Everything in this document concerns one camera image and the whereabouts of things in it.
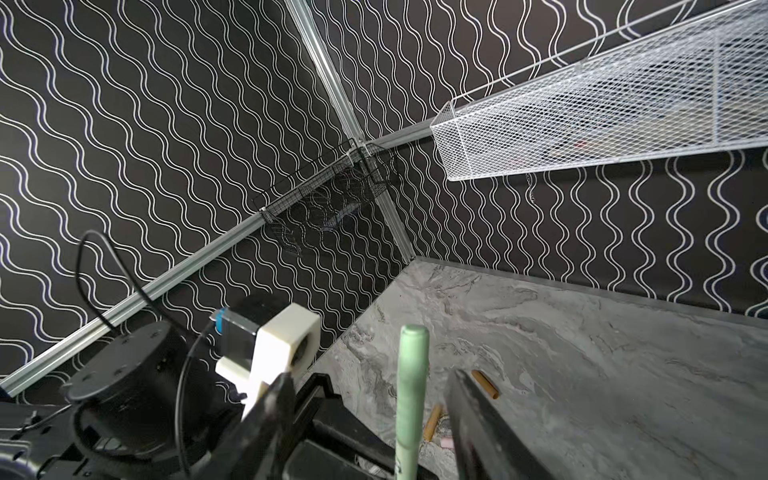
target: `mesh shelf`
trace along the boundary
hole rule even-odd
[[[431,125],[449,180],[763,146],[768,0],[725,5],[459,108],[467,99]]]
[[[387,189],[391,156],[346,141],[308,162],[255,199],[267,233],[297,256],[338,250],[344,219]]]

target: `brown cylinder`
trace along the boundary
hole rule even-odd
[[[483,372],[480,370],[472,370],[472,376],[475,377],[475,380],[477,380],[480,386],[488,392],[492,399],[496,400],[498,398],[498,390]]]
[[[429,420],[427,420],[427,426],[424,427],[424,440],[427,442],[432,441],[432,436],[435,434],[440,415],[442,415],[442,405],[438,403],[432,408],[432,413],[429,415]]]

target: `wavy line pattern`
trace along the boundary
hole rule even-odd
[[[0,28],[0,378],[91,319],[72,283],[82,231],[105,230],[151,281],[344,139],[282,0],[0,0]],[[160,301],[200,332],[211,311],[273,291],[323,315],[325,349],[403,267],[375,207],[337,236],[297,259],[258,233]],[[131,286],[88,248],[84,284],[106,310]]]
[[[559,55],[670,3],[310,0],[371,138],[542,58],[554,55],[531,78],[722,2],[691,2]],[[767,317],[765,152],[448,182],[424,140],[399,149],[392,197],[419,255]],[[742,160],[729,167],[730,155]]]

